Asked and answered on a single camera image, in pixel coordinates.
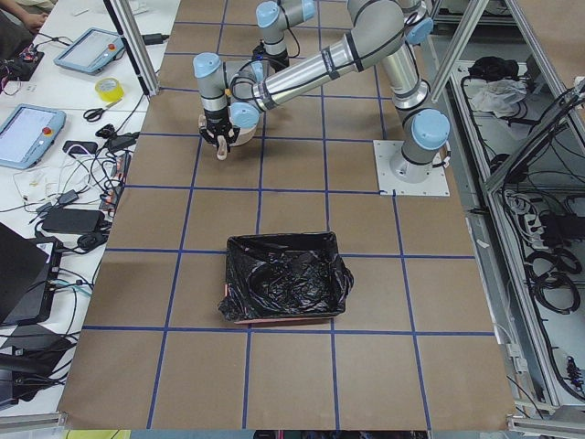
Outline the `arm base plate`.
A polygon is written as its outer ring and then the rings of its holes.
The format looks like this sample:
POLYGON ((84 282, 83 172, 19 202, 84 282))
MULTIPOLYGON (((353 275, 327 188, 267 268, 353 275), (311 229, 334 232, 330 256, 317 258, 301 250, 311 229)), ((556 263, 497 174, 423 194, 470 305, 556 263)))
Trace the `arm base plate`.
POLYGON ((402 155, 402 141, 374 140, 378 193, 382 196, 450 196, 445 167, 439 152, 426 165, 413 165, 402 155))

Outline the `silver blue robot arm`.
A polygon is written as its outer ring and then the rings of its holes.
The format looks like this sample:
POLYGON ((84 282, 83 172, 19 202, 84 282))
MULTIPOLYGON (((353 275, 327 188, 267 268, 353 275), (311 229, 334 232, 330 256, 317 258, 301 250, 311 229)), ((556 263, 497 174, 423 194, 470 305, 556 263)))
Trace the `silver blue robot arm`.
POLYGON ((312 1, 260 3, 256 19, 261 53, 252 60, 222 61, 210 52, 195 56, 203 106, 198 129, 215 146, 218 159, 227 157, 243 130, 257 126, 262 113, 352 71, 381 65, 406 136, 391 163, 401 177, 431 166, 451 127, 447 117, 430 106, 431 87, 411 50, 433 29, 425 6, 419 1, 349 1, 346 9, 351 29, 295 65, 289 61, 284 33, 314 16, 312 1))
POLYGON ((266 60, 279 72, 290 66, 284 32, 314 17, 316 7, 312 0, 263 1, 257 5, 255 16, 261 32, 261 41, 252 51, 254 60, 266 60))

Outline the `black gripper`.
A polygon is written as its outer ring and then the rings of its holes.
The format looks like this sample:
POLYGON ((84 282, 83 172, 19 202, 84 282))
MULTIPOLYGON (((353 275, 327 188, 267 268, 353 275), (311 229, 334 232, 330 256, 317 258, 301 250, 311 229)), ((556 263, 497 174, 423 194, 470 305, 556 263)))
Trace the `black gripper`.
POLYGON ((238 139, 239 128, 235 127, 229 119, 229 109, 210 111, 205 109, 199 115, 199 134, 215 148, 218 148, 218 138, 222 136, 231 147, 238 139))

